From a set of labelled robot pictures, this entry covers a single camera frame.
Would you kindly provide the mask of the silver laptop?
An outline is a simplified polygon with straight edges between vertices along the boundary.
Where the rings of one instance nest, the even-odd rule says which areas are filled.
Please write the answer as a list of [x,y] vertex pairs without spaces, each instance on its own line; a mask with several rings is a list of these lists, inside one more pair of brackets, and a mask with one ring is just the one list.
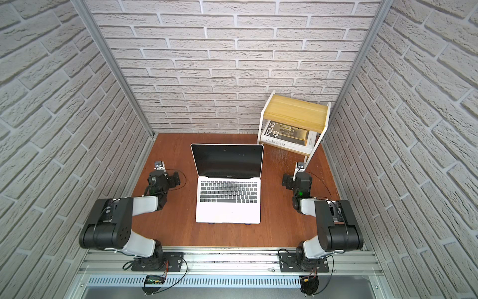
[[195,221],[260,224],[263,145],[190,145],[198,175]]

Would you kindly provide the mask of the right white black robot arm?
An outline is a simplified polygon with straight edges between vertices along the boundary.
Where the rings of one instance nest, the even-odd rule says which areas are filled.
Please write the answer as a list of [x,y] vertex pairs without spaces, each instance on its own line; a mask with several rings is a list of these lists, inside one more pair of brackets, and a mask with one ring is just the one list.
[[293,208],[316,220],[316,236],[300,243],[292,255],[296,268],[310,271],[332,254],[363,248],[363,235],[349,201],[311,196],[312,176],[306,172],[284,174],[282,186],[293,192]]

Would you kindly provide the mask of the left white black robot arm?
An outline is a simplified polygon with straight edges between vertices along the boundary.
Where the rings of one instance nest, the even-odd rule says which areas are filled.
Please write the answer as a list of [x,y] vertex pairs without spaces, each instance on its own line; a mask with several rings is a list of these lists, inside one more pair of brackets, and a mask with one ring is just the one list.
[[182,254],[166,254],[160,241],[133,231],[134,216],[162,210],[168,201],[169,190],[178,186],[178,172],[168,174],[166,169],[156,168],[149,174],[142,196],[95,201],[79,235],[81,248],[113,250],[131,256],[133,260],[124,264],[124,270],[179,272]]

